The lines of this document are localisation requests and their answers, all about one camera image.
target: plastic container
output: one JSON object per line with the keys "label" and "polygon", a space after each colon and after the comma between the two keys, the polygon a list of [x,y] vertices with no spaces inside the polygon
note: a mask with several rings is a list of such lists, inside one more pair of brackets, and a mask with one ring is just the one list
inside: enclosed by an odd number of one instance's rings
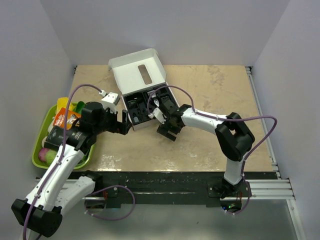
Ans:
{"label": "plastic container", "polygon": [[[38,154],[40,149],[42,148],[41,143],[44,137],[48,135],[48,127],[51,124],[53,117],[56,115],[56,109],[57,105],[50,108],[50,110],[47,112],[44,121],[42,123],[39,135],[36,139],[35,146],[32,151],[32,162],[33,164],[41,169],[48,169],[49,165],[47,165],[45,162],[40,161]],[[75,166],[74,169],[80,169],[83,168],[85,165],[88,164],[88,162],[91,159],[92,152],[95,148],[95,144],[91,146],[90,151],[84,156],[84,158],[78,163],[78,165]]]}

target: wooden tabletop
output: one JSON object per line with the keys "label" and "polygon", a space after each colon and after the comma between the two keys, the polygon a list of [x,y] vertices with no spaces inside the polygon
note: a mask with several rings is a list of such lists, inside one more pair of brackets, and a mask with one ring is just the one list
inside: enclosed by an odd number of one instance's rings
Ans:
{"label": "wooden tabletop", "polygon": [[[242,118],[258,115],[258,110],[244,66],[226,65],[165,65],[169,85],[183,88],[194,99],[199,110]],[[121,94],[112,71],[107,65],[78,65],[71,89],[79,84],[93,84],[106,92]],[[178,103],[189,104],[189,98],[172,89]],[[80,88],[73,97],[76,101],[100,101],[95,89]],[[119,102],[118,120],[124,109]],[[247,122],[257,143],[263,136],[259,120]],[[105,132],[98,136],[90,163],[80,171],[193,171],[221,172],[226,170],[226,157],[215,135],[203,130],[184,127],[175,142],[157,133],[158,124],[125,136]],[[272,165],[267,145],[263,143],[250,156],[245,171],[271,172]]]}

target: open box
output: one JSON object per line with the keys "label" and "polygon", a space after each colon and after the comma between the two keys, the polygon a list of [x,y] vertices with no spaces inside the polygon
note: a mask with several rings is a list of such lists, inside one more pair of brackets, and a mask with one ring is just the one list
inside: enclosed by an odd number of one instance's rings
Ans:
{"label": "open box", "polygon": [[[148,117],[147,101],[150,94],[166,83],[166,71],[161,64],[155,49],[149,48],[128,55],[112,58],[108,63],[113,70],[114,78],[122,93],[122,100],[129,113],[133,130],[138,130],[158,121]],[[162,88],[155,93],[149,104],[152,111],[164,100],[178,102],[169,88]]]}

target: wall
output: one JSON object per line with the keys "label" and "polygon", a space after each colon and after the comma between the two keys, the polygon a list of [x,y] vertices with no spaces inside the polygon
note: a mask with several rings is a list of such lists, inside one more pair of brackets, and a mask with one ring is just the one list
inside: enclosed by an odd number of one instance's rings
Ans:
{"label": "wall", "polygon": [[0,239],[17,239],[11,204],[32,189],[37,132],[69,90],[72,65],[38,0],[0,1],[0,43]]}
{"label": "wall", "polygon": [[320,1],[291,0],[253,67],[282,177],[290,177],[309,240],[319,239]]}
{"label": "wall", "polygon": [[252,66],[289,0],[41,0],[75,64],[146,48],[163,64]]}

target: white box lid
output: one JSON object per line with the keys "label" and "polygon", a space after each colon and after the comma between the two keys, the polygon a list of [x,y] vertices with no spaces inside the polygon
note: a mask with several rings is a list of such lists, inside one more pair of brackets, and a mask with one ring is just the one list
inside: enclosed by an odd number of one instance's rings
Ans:
{"label": "white box lid", "polygon": [[[139,66],[145,65],[152,83],[145,84]],[[157,86],[166,82],[166,71],[161,64],[158,52],[154,48],[112,58],[108,63],[122,95]]]}

